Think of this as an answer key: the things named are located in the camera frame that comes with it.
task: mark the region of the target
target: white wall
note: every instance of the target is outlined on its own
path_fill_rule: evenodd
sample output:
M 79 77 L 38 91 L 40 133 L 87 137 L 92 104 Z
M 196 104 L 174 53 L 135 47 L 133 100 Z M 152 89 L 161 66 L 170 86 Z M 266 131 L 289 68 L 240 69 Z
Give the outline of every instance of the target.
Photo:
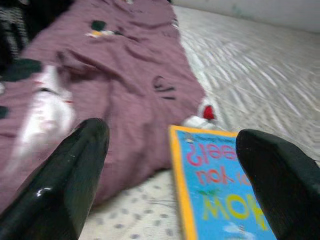
M 173 4 L 320 33 L 320 0 L 173 0 Z

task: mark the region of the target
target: bed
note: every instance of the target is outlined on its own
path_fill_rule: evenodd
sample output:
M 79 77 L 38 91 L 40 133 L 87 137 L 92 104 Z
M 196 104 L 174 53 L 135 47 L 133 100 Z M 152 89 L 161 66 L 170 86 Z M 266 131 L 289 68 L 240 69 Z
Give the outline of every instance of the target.
M 319 35 L 174 7 L 189 64 L 216 108 L 216 128 L 252 128 L 299 146 L 320 165 Z M 179 240 L 172 170 L 92 209 L 80 240 Z

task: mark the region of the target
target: purple blanket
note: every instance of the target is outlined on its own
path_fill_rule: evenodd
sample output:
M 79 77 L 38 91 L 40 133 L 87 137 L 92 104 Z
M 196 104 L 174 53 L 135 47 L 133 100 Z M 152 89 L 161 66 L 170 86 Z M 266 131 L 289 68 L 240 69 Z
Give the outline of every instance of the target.
M 92 30 L 93 21 L 118 34 L 100 36 Z M 58 67 L 73 95 L 75 126 L 94 117 L 110 126 L 96 204 L 170 168 L 168 126 L 197 114 L 204 91 L 191 72 L 175 22 L 167 0 L 76 0 L 22 54 Z M 0 96 L 1 105 L 10 109 L 0 119 L 1 170 L 10 164 L 34 77 L 7 83 Z M 44 159 L 26 159 L 16 172 L 1 173 L 0 211 Z

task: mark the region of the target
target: book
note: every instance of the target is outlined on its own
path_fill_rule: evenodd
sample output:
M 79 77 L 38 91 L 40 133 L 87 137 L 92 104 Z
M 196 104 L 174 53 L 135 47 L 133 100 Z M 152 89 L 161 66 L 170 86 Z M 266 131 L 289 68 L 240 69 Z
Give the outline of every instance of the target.
M 236 154 L 237 133 L 170 127 L 186 240 L 276 240 Z

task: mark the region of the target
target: yellow book border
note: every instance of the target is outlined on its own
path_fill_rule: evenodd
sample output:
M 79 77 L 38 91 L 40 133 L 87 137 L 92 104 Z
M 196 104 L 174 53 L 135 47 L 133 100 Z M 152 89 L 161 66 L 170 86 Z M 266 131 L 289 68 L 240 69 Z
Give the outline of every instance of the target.
M 170 134 L 170 145 L 171 154 L 174 169 L 174 179 L 176 185 L 176 191 L 178 196 L 180 215 L 182 218 L 182 227 L 186 240 L 197 240 L 197 230 L 196 223 L 193 215 L 193 209 L 191 205 L 191 200 L 189 198 L 187 183 L 185 179 L 185 173 L 182 164 L 181 146 L 178 139 L 177 131 L 185 131 L 188 133 L 197 134 L 214 134 L 225 137 L 236 137 L 237 132 L 226 132 L 226 131 L 216 131 L 216 130 L 203 130 L 198 128 L 191 128 L 185 126 L 175 126 L 171 125 Z

